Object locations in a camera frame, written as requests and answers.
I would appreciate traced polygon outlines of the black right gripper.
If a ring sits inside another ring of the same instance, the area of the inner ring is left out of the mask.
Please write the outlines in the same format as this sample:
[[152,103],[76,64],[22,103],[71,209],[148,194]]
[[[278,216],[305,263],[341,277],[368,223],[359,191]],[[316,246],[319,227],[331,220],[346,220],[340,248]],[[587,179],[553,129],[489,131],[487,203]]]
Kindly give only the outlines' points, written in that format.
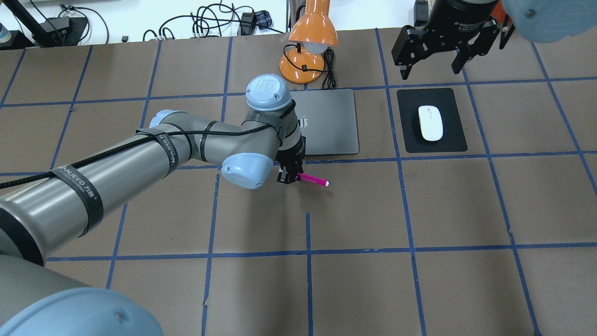
[[[497,0],[436,0],[424,28],[403,26],[391,50],[394,65],[400,68],[403,80],[410,76],[412,66],[422,59],[423,43],[430,49],[455,49],[451,64],[459,74],[468,60],[486,55],[496,40],[500,28],[491,16]],[[473,44],[468,42],[476,37]]]

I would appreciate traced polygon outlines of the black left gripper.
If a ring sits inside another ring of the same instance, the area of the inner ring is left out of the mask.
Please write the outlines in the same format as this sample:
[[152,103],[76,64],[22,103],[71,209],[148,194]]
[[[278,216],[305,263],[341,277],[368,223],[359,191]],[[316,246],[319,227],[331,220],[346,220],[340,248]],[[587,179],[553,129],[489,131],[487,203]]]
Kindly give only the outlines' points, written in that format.
[[300,175],[304,172],[305,152],[306,138],[302,135],[294,146],[278,151],[278,163],[280,166],[278,168],[277,182],[290,184],[301,181]]

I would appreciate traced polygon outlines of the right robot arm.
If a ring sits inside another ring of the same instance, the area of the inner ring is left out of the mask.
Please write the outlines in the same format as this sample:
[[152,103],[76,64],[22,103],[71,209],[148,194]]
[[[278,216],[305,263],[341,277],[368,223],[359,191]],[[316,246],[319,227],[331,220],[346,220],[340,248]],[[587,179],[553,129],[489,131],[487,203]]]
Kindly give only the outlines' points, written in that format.
[[525,40],[553,43],[580,35],[596,25],[594,0],[503,0],[505,18],[492,12],[496,0],[437,0],[423,27],[403,26],[392,48],[392,60],[409,78],[412,66],[439,52],[457,51],[451,64],[454,74],[476,56],[484,56],[501,34],[507,21],[509,32]]

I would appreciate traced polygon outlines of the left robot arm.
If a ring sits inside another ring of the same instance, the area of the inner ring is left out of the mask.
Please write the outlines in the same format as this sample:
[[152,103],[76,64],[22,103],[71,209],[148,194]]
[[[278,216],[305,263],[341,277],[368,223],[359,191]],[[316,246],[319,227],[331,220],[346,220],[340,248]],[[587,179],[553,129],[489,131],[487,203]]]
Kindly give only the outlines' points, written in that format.
[[43,174],[2,183],[1,330],[3,336],[161,336],[149,311],[126,296],[45,268],[47,257],[93,230],[104,217],[188,162],[218,165],[243,189],[259,189],[279,162],[278,181],[303,172],[305,137],[296,102],[279,75],[245,90],[240,126],[164,109],[128,140]]

